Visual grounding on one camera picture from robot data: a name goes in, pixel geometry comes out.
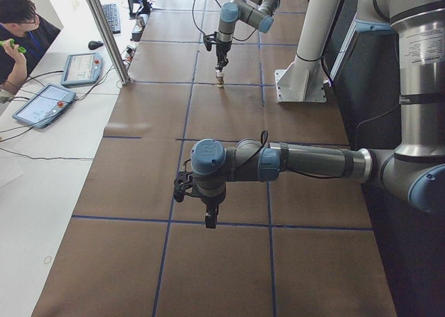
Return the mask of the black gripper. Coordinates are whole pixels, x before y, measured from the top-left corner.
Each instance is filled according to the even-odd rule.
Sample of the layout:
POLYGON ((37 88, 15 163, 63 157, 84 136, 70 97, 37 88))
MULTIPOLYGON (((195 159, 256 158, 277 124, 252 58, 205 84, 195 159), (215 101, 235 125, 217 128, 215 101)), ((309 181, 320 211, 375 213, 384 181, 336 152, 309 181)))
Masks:
POLYGON ((224 67, 228 64, 227 54, 230 51, 231 46, 227 45, 217 45, 216 46, 216 56, 217 56, 217 64, 215 66, 216 70, 223 70, 224 67))
POLYGON ((221 197, 202 197, 201 201, 206 205, 205 227, 215 229, 218 222, 219 206, 223 199, 221 197))

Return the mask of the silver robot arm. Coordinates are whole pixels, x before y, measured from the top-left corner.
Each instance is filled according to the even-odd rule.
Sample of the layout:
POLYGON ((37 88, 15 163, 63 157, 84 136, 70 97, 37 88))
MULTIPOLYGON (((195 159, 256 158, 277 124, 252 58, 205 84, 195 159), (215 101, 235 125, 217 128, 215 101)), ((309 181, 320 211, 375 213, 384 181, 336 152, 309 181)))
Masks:
POLYGON ((230 0, 221 6, 218 30, 213 35, 218 74, 222 74, 228 64, 227 53, 231 49, 236 23, 241 21, 261 33, 267 33, 279 6, 280 0, 230 0))
MULTIPOLYGON (((317 101, 315 78, 340 0, 309 0, 296 58, 276 70, 279 101, 317 101)), ((280 0, 230 0, 220 11, 218 31, 204 37, 214 44, 216 78, 223 85, 237 21, 267 33, 280 0)), ((357 32, 395 31, 399 39, 401 143, 395 150, 330 149, 245 139, 225 148, 214 139, 191 150, 192 172, 178 172, 174 198, 185 195, 206 204, 205 225, 216 228, 227 181, 274 181, 290 171, 317 178, 371 182, 414 208, 444 214, 444 0, 358 0, 357 32)))

